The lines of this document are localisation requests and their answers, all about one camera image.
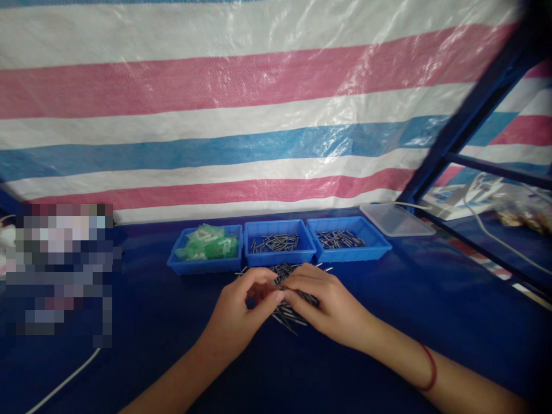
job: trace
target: red string bracelet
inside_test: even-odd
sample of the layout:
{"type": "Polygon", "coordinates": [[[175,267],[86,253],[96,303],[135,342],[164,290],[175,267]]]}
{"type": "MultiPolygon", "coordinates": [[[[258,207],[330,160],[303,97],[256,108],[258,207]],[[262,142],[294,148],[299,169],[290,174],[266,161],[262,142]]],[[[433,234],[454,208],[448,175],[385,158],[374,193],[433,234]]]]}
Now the red string bracelet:
{"type": "Polygon", "coordinates": [[[429,351],[429,349],[427,349],[426,346],[422,342],[418,341],[418,343],[421,345],[422,348],[424,348],[425,353],[430,358],[430,362],[431,362],[431,380],[430,380],[429,384],[426,385],[425,387],[416,387],[416,388],[418,388],[420,391],[428,392],[428,391],[431,391],[431,389],[433,388],[433,386],[437,382],[437,364],[435,363],[435,360],[433,359],[433,355],[431,355],[431,352],[429,351]]]}

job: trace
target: hand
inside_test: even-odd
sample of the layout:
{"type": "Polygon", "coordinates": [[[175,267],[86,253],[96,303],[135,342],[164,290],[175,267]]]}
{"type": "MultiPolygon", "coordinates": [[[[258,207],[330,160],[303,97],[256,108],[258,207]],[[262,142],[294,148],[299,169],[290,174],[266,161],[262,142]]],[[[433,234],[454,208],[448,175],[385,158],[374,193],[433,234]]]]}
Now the hand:
{"type": "Polygon", "coordinates": [[[236,359],[283,300],[283,291],[272,283],[277,276],[259,267],[225,286],[196,346],[226,364],[236,359]],[[246,307],[248,297],[257,303],[252,310],[246,307]]]}
{"type": "Polygon", "coordinates": [[[310,324],[342,345],[365,352],[378,319],[364,308],[334,275],[304,263],[281,283],[285,300],[310,324]],[[320,301],[315,308],[295,290],[310,293],[320,301]]]}

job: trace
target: blue stripe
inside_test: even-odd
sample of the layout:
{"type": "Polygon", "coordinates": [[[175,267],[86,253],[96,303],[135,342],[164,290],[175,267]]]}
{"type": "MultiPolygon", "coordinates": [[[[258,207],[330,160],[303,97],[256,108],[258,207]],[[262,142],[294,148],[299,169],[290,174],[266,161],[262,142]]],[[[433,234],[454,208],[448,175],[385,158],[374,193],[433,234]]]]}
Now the blue stripe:
{"type": "Polygon", "coordinates": [[[250,3],[263,0],[0,0],[0,9],[34,6],[133,5],[152,3],[250,3]]]}
{"type": "Polygon", "coordinates": [[[467,144],[477,147],[486,147],[515,119],[516,116],[518,116],[518,114],[519,112],[492,113],[467,144]]]}
{"type": "Polygon", "coordinates": [[[377,157],[397,148],[429,148],[447,116],[408,122],[317,126],[291,131],[116,145],[52,145],[0,151],[2,180],[99,171],[172,170],[288,158],[377,157]]]}
{"type": "MultiPolygon", "coordinates": [[[[534,174],[548,174],[549,166],[528,164],[528,163],[500,163],[501,166],[505,168],[518,168],[520,170],[526,171],[528,173],[534,174]]],[[[447,185],[464,185],[469,184],[475,178],[477,174],[480,173],[480,170],[474,170],[473,168],[464,168],[454,177],[447,185]]]]}

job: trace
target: green plastic part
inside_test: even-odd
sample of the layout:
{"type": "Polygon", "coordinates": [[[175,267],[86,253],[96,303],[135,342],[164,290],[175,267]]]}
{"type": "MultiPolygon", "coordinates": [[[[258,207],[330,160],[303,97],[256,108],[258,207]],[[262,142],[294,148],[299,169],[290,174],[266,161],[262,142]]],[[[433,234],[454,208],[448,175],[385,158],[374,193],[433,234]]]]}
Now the green plastic part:
{"type": "Polygon", "coordinates": [[[186,246],[174,251],[178,260],[188,262],[237,257],[237,237],[227,234],[222,227],[202,224],[196,231],[186,236],[188,238],[186,246]]]}

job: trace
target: pile of metal pins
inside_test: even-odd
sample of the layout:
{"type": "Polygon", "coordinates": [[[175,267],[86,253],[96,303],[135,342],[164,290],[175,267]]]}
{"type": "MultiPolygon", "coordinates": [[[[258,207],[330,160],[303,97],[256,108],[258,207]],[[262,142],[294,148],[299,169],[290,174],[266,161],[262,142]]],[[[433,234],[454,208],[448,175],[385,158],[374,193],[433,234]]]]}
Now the pile of metal pins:
{"type": "Polygon", "coordinates": [[[320,240],[320,243],[322,243],[322,246],[327,249],[366,247],[364,240],[349,230],[318,232],[316,236],[320,240]]]}
{"type": "MultiPolygon", "coordinates": [[[[285,279],[287,279],[289,275],[293,272],[293,270],[298,266],[300,266],[300,264],[289,265],[287,263],[283,263],[283,264],[277,264],[276,266],[269,267],[271,271],[273,271],[278,275],[278,277],[274,280],[274,284],[279,289],[283,290],[283,288],[280,287],[280,283],[282,283],[285,279]]],[[[241,277],[246,271],[247,271],[247,266],[244,267],[241,272],[236,273],[237,278],[241,277]]],[[[298,290],[297,294],[313,306],[318,307],[318,305],[320,304],[318,299],[309,293],[305,293],[298,290]]],[[[295,332],[292,329],[291,325],[289,324],[290,322],[295,322],[296,324],[307,326],[306,320],[297,312],[295,312],[291,307],[291,305],[286,301],[282,301],[278,305],[278,307],[276,307],[276,310],[272,314],[272,317],[275,318],[280,324],[284,325],[290,332],[294,333],[295,335],[297,335],[297,332],[295,332]]]]}
{"type": "Polygon", "coordinates": [[[263,242],[261,244],[257,244],[257,241],[253,239],[253,243],[251,243],[251,252],[262,253],[265,248],[268,251],[290,251],[296,249],[298,243],[299,234],[297,233],[294,235],[281,234],[263,236],[263,242]]]}

